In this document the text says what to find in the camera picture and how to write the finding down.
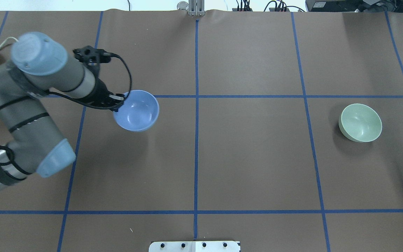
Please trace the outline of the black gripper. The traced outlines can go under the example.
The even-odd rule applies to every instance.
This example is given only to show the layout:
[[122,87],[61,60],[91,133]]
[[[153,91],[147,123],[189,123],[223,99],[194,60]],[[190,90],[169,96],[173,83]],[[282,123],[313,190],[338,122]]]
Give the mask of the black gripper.
[[87,107],[96,110],[118,112],[119,108],[124,104],[124,101],[124,94],[110,92],[106,84],[97,78],[93,90],[87,96]]

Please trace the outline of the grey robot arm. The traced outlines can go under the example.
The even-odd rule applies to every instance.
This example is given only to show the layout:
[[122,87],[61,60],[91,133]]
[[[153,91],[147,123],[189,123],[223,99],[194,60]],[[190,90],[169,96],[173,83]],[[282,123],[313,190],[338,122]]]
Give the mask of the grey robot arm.
[[0,145],[0,191],[31,174],[47,178],[76,154],[40,99],[56,95],[95,110],[118,111],[128,95],[108,91],[100,64],[119,55],[91,46],[66,49],[41,32],[22,34],[0,66],[0,120],[13,140]]

